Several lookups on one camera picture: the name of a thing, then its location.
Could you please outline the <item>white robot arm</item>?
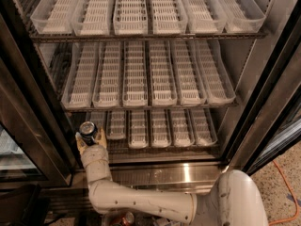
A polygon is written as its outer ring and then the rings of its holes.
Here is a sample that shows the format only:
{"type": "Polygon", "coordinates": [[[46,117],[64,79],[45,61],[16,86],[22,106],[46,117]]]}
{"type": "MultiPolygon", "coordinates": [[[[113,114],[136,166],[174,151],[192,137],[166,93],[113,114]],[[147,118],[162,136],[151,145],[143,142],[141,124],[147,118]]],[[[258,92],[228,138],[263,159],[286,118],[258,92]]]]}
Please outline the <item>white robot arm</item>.
{"type": "Polygon", "coordinates": [[[132,209],[188,226],[269,226],[255,182],[234,169],[222,173],[205,195],[133,189],[112,179],[103,130],[91,145],[75,135],[87,176],[88,198],[99,214],[132,209]]]}

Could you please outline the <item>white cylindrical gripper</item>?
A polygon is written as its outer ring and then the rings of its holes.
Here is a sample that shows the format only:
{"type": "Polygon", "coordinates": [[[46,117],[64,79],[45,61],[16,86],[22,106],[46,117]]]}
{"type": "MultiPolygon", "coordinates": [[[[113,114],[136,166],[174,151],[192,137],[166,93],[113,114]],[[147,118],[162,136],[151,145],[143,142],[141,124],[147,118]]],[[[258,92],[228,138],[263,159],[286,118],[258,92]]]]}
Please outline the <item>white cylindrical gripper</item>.
{"type": "Polygon", "coordinates": [[[88,146],[79,132],[75,134],[76,145],[87,174],[87,182],[92,184],[98,180],[111,180],[109,168],[107,140],[102,127],[98,129],[95,140],[99,145],[88,146]]]}

